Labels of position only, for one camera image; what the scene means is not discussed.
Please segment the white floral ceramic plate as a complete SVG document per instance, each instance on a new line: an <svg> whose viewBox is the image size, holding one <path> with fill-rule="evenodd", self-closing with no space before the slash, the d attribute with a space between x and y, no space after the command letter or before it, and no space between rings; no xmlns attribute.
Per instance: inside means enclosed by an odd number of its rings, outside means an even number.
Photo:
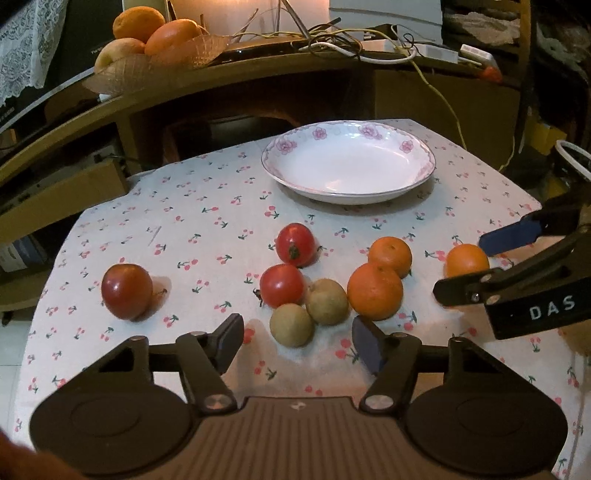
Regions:
<svg viewBox="0 0 591 480"><path fill-rule="evenodd" d="M407 130L339 120L280 135L263 149L262 166L274 181L305 198L370 205L424 184L436 170L436 157Z"/></svg>

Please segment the white power adapter box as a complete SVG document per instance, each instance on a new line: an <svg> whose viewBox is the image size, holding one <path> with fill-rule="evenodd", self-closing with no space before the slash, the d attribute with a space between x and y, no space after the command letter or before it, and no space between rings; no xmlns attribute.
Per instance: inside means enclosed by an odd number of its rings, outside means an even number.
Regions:
<svg viewBox="0 0 591 480"><path fill-rule="evenodd" d="M498 64L492 54L482 51L476 47L463 45L460 51L451 50L446 47L429 44L429 43L415 43L418 54L425 58L440 60L448 63L472 64L478 67L494 67Z"/></svg>

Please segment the brown kiwi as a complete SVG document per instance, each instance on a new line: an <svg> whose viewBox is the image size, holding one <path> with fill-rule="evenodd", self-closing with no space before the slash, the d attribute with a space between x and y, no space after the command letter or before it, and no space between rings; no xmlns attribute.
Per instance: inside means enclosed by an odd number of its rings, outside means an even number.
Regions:
<svg viewBox="0 0 591 480"><path fill-rule="evenodd" d="M289 348L307 345L315 333L315 322L297 304L284 304L270 317L270 333L276 342Z"/></svg>
<svg viewBox="0 0 591 480"><path fill-rule="evenodd" d="M318 324L332 326L349 317L349 299L338 282L322 278L308 285L305 309Z"/></svg>

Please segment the orange on tray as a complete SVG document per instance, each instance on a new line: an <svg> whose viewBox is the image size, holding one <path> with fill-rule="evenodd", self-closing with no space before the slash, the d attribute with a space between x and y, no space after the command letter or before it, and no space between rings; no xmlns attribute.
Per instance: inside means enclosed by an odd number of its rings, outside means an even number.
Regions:
<svg viewBox="0 0 591 480"><path fill-rule="evenodd" d="M197 36L204 35L204 27L190 19L176 19L156 29L145 43L144 53L154 56Z"/></svg>
<svg viewBox="0 0 591 480"><path fill-rule="evenodd" d="M113 21L115 39L133 38L145 43L150 36L165 24L164 16L148 6L135 6L120 13Z"/></svg>

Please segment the large orange tangerine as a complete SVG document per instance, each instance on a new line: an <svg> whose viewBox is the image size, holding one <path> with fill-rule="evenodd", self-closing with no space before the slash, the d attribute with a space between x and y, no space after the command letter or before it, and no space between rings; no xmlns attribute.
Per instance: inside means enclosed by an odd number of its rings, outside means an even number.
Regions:
<svg viewBox="0 0 591 480"><path fill-rule="evenodd" d="M392 267L368 262L353 271L346 293L356 313L381 321L398 312L404 288L400 276Z"/></svg>

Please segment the white lace cloth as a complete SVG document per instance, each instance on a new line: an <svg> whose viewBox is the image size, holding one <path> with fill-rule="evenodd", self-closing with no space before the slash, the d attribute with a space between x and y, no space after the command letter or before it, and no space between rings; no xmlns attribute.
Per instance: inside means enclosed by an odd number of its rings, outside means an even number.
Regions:
<svg viewBox="0 0 591 480"><path fill-rule="evenodd" d="M1 105L44 86L66 17L66 0L28 1L1 27Z"/></svg>

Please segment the large dark red tomato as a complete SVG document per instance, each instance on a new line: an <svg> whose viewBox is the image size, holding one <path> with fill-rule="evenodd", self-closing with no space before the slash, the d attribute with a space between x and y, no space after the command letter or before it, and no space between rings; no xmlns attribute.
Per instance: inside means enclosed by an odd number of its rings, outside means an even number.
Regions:
<svg viewBox="0 0 591 480"><path fill-rule="evenodd" d="M148 308L153 284L149 273L136 264L112 265L103 275L101 296L111 314L134 320Z"/></svg>

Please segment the yellow apple on tray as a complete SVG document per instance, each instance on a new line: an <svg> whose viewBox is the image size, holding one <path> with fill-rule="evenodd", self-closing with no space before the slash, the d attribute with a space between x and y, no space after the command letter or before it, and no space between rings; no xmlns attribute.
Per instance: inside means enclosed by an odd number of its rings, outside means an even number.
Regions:
<svg viewBox="0 0 591 480"><path fill-rule="evenodd" d="M105 45L99 52L94 63L94 72L101 72L115 61L127 56L143 54L144 49L145 44L135 38L115 39Z"/></svg>

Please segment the glass fruit tray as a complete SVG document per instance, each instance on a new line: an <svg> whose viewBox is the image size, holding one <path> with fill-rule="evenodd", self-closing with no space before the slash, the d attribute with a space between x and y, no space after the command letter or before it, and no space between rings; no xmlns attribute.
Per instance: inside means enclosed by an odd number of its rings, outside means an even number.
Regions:
<svg viewBox="0 0 591 480"><path fill-rule="evenodd" d="M133 54L116 60L82 84L93 93L113 97L160 87L180 74L211 64L228 45L228 36L197 36L152 56Z"/></svg>

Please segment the brown kiwi front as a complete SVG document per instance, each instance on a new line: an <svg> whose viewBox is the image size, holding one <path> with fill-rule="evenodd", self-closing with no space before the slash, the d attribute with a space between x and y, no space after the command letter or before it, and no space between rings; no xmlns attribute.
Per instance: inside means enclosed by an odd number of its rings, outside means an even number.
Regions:
<svg viewBox="0 0 591 480"><path fill-rule="evenodd" d="M270 317L270 333L276 342L289 348L307 345L315 333L315 322L297 304L284 304Z"/></svg>

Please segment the white rimmed bucket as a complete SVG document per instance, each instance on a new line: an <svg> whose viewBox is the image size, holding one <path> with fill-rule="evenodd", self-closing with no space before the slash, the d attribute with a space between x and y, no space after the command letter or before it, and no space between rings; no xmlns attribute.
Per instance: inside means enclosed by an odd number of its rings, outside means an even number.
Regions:
<svg viewBox="0 0 591 480"><path fill-rule="evenodd" d="M585 181L591 181L590 161L591 153L567 140L557 140L557 153L564 161Z"/></svg>

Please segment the orange on tray rear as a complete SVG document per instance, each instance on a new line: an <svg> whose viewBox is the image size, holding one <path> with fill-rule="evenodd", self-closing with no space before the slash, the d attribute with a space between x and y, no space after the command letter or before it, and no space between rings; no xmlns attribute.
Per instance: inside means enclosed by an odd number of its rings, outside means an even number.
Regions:
<svg viewBox="0 0 591 480"><path fill-rule="evenodd" d="M120 13L113 21L115 39L133 38L145 43L150 36L165 24L164 16L148 6L135 6Z"/></svg>

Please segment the small red object on shelf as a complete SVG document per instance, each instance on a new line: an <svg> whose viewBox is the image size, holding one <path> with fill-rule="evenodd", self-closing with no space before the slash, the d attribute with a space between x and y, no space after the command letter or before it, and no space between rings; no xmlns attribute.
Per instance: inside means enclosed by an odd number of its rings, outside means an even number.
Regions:
<svg viewBox="0 0 591 480"><path fill-rule="evenodd" d="M487 66L480 72L480 78L486 82L500 84L503 82L501 71L493 66Z"/></svg>

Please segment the orange on tray front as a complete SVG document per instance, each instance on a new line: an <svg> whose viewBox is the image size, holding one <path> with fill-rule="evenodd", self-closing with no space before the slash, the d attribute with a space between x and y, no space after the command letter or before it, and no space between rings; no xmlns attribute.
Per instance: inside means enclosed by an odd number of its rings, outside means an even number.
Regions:
<svg viewBox="0 0 591 480"><path fill-rule="evenodd" d="M197 36L204 35L204 27L190 19L176 19L156 29L145 43L144 53L154 56Z"/></svg>

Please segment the curved wooden tv stand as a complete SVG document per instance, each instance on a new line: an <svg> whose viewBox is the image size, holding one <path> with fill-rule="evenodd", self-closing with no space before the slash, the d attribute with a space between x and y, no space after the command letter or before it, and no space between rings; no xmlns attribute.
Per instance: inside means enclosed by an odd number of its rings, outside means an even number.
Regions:
<svg viewBox="0 0 591 480"><path fill-rule="evenodd" d="M106 102L75 84L53 102L75 99L84 103L80 113L2 161L2 197L110 142L119 142L122 156L3 211L3 243L113 199L123 191L125 173L252 140L259 118L276 120L279 131L322 120L408 118L464 140L470 152L500 165L527 112L522 84L514 78L494 84L471 68L430 59L380 67L328 53L225 62Z"/></svg>

